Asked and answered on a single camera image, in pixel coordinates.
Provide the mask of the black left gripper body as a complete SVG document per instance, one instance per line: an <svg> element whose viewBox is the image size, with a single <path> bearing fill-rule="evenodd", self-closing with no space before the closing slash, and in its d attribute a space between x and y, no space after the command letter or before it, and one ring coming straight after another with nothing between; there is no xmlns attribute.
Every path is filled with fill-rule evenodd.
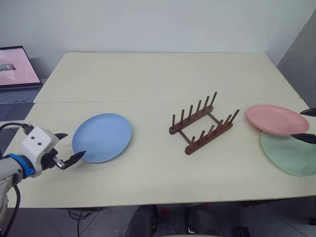
<svg viewBox="0 0 316 237"><path fill-rule="evenodd" d="M57 157L57 154L57 150L52 149L50 152L43 155L40 161L42 170L47 170L49 168L53 168L54 166L62 170L66 169L65 163Z"/></svg>

